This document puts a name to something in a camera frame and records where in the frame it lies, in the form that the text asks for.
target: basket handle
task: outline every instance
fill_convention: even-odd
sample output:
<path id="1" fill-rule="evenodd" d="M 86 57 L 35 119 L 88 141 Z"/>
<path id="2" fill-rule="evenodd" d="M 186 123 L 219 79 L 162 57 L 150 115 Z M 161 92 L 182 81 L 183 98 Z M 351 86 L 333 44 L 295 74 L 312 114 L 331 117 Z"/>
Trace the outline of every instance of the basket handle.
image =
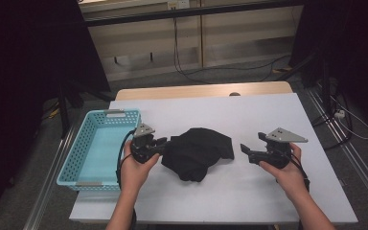
<path id="1" fill-rule="evenodd" d="M 103 187 L 101 181 L 80 181 L 76 183 L 77 187 Z"/>
<path id="2" fill-rule="evenodd" d="M 106 117 L 125 117 L 125 110 L 124 109 L 107 109 L 103 111 L 106 114 Z"/>

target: white table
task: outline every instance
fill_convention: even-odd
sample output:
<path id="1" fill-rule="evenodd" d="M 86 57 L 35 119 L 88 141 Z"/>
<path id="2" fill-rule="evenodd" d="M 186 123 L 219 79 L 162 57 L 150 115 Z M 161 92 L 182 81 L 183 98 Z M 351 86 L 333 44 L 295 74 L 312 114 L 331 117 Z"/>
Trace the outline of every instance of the white table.
<path id="1" fill-rule="evenodd" d="M 131 100 L 113 102 L 110 108 L 139 108 L 142 121 L 156 129 L 156 138 L 170 138 L 191 127 L 210 128 L 232 138 L 235 160 L 219 160 L 200 183 L 181 181 L 160 163 L 154 166 L 135 205 L 139 223 L 298 221 L 274 178 L 249 164 L 240 148 L 243 143 L 253 150 L 265 150 L 257 133 L 277 127 L 309 139 L 298 144 L 303 150 L 302 164 L 311 181 L 310 193 L 331 222 L 357 222 L 296 94 Z M 117 199 L 117 192 L 80 192 L 70 219 L 106 222 Z"/>

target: forearm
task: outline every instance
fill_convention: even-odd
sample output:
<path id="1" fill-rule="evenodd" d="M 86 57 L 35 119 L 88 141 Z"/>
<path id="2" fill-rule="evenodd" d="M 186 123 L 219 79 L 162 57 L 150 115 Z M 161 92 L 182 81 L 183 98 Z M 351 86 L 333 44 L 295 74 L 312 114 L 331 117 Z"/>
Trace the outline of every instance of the forearm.
<path id="1" fill-rule="evenodd" d="M 138 192 L 121 192 L 106 230 L 127 230 L 130 227 L 137 196 Z"/>
<path id="2" fill-rule="evenodd" d="M 291 202 L 294 204 L 300 220 L 306 230 L 334 229 L 327 216 L 318 207 L 309 193 L 295 195 Z"/>

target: wrist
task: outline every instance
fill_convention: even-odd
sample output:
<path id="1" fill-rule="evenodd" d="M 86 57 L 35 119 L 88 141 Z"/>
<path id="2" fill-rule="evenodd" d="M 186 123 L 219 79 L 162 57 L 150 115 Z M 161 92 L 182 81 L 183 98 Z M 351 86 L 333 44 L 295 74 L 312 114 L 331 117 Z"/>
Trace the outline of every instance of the wrist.
<path id="1" fill-rule="evenodd" d="M 289 200 L 294 205 L 299 205 L 301 203 L 312 201 L 312 197 L 311 197 L 310 193 L 307 190 L 302 190 L 299 193 L 294 193 L 292 195 L 287 195 L 287 197 L 289 198 Z"/>

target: power outlet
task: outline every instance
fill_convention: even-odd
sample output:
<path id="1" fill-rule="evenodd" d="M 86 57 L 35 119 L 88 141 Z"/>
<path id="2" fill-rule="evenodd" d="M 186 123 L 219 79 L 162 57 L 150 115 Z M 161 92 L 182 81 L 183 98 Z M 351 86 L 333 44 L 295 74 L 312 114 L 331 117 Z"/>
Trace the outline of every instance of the power outlet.
<path id="1" fill-rule="evenodd" d="M 167 10 L 177 10 L 179 9 L 177 1 L 169 1 L 167 2 Z"/>
<path id="2" fill-rule="evenodd" d="M 336 118 L 344 118 L 345 117 L 345 111 L 342 110 L 342 109 L 338 109 L 336 112 L 335 112 L 335 115 L 334 115 Z"/>
<path id="3" fill-rule="evenodd" d="M 179 9 L 188 9 L 190 8 L 190 0 L 186 1 L 177 1 Z"/>

